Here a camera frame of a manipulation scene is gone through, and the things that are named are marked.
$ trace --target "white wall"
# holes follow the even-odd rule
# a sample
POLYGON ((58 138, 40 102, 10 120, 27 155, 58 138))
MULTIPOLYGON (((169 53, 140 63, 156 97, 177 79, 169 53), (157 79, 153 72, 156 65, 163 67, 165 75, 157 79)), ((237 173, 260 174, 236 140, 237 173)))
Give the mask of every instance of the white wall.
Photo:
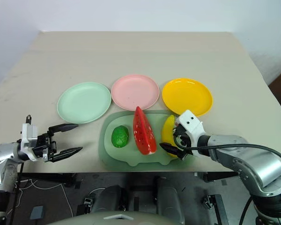
POLYGON ((0 0, 0 82, 39 30, 230 31, 281 73, 281 0, 0 0))

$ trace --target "tabletop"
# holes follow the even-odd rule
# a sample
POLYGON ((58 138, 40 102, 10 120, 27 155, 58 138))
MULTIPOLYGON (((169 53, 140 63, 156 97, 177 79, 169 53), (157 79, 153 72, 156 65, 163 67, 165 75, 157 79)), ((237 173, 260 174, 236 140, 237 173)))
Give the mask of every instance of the tabletop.
MULTIPOLYGON (((232 34, 226 32, 44 32, 0 85, 0 143, 21 138, 28 114, 39 134, 64 123, 58 98, 81 82, 109 89, 120 77, 143 74, 160 90, 174 78, 200 81, 214 103, 201 116, 209 134, 240 135, 248 142, 281 152, 281 107, 232 34)), ((161 95, 150 110, 167 109, 161 95)), ((76 155, 56 162, 25 162, 25 172, 105 172, 98 156, 101 126, 108 115, 123 111, 114 103, 96 121, 56 134, 58 149, 83 146, 76 155)), ((184 171, 229 171, 207 157, 196 158, 184 171)))

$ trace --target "gray machinery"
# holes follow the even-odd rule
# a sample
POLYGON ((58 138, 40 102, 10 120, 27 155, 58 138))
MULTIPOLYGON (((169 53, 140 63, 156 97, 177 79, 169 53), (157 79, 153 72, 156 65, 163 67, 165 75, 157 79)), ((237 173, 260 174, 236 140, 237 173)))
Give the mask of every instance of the gray machinery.
MULTIPOLYGON (((9 193, 13 190, 17 177, 16 166, 25 160, 58 161, 67 158, 82 147, 56 153, 56 143, 51 140, 53 133, 67 131, 77 125, 64 124, 49 128, 47 134, 36 136, 36 128, 30 125, 28 117, 23 125, 22 139, 10 144, 0 145, 0 224, 5 224, 9 193)), ((197 157, 210 157, 238 173, 248 189, 259 216, 259 224, 281 225, 281 154, 261 145, 249 144, 236 135, 207 135, 202 122, 189 110, 175 121, 173 130, 174 147, 168 143, 160 146, 167 152, 184 159, 187 154, 197 157)), ((116 211, 114 201, 118 194, 107 189, 99 196, 92 213, 59 221, 57 224, 129 224, 129 225, 174 225, 183 224, 184 216, 178 201, 177 192, 170 185, 158 187, 157 212, 116 211)))

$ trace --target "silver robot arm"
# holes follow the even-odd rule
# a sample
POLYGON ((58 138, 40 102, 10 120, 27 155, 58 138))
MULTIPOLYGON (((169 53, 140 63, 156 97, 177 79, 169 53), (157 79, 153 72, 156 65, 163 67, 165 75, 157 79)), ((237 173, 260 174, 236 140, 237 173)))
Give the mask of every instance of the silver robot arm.
POLYGON ((180 149, 167 143, 161 147, 181 159, 187 154, 205 155, 237 172, 263 223, 281 225, 281 162, 273 153, 252 148, 236 135, 207 135, 202 122, 189 110, 176 119, 175 126, 174 141, 180 149))
POLYGON ((22 126, 21 139, 13 143, 0 144, 0 225, 6 222, 9 195, 14 190, 18 177, 17 167, 26 160, 57 162, 79 152, 82 147, 71 148, 57 154, 54 133, 71 130, 78 125, 61 124, 50 127, 48 132, 37 135, 37 127, 31 125, 31 116, 22 126))

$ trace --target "watermelon slice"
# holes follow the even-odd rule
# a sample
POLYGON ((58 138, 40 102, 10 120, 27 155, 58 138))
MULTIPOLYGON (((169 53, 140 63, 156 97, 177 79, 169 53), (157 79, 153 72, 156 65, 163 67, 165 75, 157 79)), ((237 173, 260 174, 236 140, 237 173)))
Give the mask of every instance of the watermelon slice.
POLYGON ((157 146, 149 121, 141 110, 136 107, 133 118, 133 134, 137 148, 143 155, 156 152, 157 146))

